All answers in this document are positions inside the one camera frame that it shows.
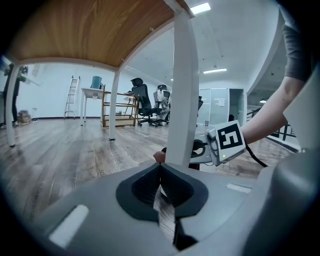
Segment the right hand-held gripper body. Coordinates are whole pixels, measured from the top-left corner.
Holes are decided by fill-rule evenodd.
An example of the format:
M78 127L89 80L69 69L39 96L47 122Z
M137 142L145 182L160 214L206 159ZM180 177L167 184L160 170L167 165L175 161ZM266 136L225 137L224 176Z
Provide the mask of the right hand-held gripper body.
M214 166L225 164L245 152L245 140L238 120L219 123L206 131L206 139Z

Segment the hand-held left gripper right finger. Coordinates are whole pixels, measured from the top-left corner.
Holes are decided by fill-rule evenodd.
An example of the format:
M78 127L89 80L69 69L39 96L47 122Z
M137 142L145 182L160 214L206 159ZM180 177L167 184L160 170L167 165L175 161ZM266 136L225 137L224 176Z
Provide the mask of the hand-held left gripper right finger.
M243 256L252 222L241 207L255 181L172 164L161 165L161 186L173 207L171 256Z

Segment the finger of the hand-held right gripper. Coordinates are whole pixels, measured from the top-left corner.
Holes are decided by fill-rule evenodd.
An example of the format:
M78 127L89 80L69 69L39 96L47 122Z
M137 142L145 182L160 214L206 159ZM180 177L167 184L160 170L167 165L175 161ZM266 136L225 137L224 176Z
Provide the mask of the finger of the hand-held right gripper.
M209 150L199 150L192 151L191 153L191 163L192 164L206 164L212 163L211 152Z
M194 144L207 144L208 140L207 140L207 135L205 132L197 132L194 135Z

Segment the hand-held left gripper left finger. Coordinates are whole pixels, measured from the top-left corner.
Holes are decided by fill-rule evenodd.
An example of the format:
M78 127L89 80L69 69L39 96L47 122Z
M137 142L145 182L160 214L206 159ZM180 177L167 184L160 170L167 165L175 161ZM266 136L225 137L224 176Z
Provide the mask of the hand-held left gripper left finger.
M173 256L154 209L158 169L140 165L81 185L35 221L37 242L54 256Z

